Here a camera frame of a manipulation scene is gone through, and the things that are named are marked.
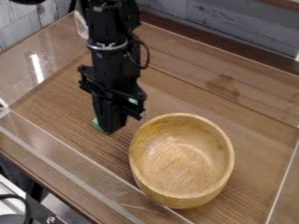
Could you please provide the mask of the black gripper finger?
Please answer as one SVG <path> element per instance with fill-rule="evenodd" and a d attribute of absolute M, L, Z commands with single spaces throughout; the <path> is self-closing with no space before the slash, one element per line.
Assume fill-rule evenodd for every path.
<path fill-rule="evenodd" d="M 118 106 L 116 102 L 99 95 L 92 95 L 92 105 L 95 109 L 94 127 L 107 135 L 114 134 L 127 125 L 127 114 Z"/>

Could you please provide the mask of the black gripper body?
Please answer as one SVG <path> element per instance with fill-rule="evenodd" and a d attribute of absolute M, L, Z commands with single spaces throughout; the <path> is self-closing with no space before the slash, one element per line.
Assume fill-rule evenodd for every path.
<path fill-rule="evenodd" d="M 146 116 L 146 91 L 138 84 L 140 73 L 149 64 L 142 64 L 143 43 L 119 46 L 88 44 L 92 65 L 79 66 L 79 85 L 91 95 L 99 95 L 116 105 L 136 120 Z"/>

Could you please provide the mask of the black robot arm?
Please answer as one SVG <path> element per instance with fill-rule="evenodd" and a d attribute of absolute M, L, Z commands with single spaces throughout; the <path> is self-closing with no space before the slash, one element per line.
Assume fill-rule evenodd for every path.
<path fill-rule="evenodd" d="M 127 118 L 146 116 L 146 91 L 138 84 L 150 49 L 135 35 L 140 25 L 136 0 L 80 0 L 88 26 L 91 65 L 79 66 L 79 86 L 92 97 L 98 129 L 112 134 Z"/>

